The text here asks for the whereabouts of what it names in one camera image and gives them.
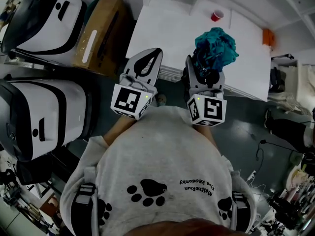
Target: white desk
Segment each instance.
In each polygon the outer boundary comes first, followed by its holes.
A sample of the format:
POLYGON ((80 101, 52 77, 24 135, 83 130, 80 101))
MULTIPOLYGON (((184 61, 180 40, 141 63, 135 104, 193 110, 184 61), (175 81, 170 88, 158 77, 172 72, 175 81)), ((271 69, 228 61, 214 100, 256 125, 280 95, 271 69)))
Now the white desk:
POLYGON ((221 27, 236 42, 236 61, 223 68, 225 88, 245 97, 267 100, 270 76, 270 49, 262 45, 262 29, 239 13, 221 7, 209 0, 201 0, 191 15, 171 7, 167 0, 151 0, 141 10, 127 58, 148 49, 163 50, 160 78, 178 81, 185 67, 187 55, 195 49, 194 40, 212 27, 221 27), (224 18, 213 22, 215 9, 224 12, 224 18))

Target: cardboard box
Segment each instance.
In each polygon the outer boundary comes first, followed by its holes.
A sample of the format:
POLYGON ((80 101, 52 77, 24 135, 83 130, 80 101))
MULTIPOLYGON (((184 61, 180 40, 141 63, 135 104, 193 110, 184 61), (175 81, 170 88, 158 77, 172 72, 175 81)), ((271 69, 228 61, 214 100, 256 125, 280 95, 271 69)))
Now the cardboard box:
POLYGON ((80 38, 73 66, 115 77, 132 24, 123 0, 99 0, 80 38))

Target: t-shirt sleeve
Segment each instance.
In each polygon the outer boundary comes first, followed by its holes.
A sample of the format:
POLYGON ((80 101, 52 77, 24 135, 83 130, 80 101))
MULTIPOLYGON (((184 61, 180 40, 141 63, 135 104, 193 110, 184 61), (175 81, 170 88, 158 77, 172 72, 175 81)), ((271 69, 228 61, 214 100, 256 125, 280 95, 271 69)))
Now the t-shirt sleeve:
POLYGON ((80 185, 84 183, 84 169, 90 166, 96 167, 107 148, 108 145, 102 136, 91 137, 77 168, 64 187, 60 200, 60 212, 65 225, 73 234, 74 231, 71 225, 71 206, 80 185))

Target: paw print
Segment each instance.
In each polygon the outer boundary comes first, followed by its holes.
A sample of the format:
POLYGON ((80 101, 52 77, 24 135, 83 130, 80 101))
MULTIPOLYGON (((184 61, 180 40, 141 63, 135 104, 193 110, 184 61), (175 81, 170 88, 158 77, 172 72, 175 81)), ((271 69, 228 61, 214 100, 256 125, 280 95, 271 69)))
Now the paw print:
POLYGON ((98 224, 100 226, 105 225, 105 220, 109 218, 109 212, 112 210, 110 203, 105 203, 102 199, 97 200, 97 212, 98 212, 98 224))
POLYGON ((226 199, 221 199, 218 202, 219 215, 223 220, 226 220, 228 217, 232 217, 232 199, 230 197, 226 199))
MULTIPOLYGON (((157 197, 161 194, 163 194, 167 190, 167 186, 162 183, 158 183, 152 179, 143 179, 140 182, 144 194, 147 196, 142 204, 145 207, 149 207, 154 203, 154 199, 151 197, 157 197)), ((134 194, 131 197, 131 201, 138 202, 142 199, 142 195, 135 192, 138 190, 138 188, 135 185, 129 186, 127 189, 127 192, 129 194, 134 194)), ((161 207, 165 203, 165 198, 163 196, 160 196, 156 199, 156 205, 161 207)))

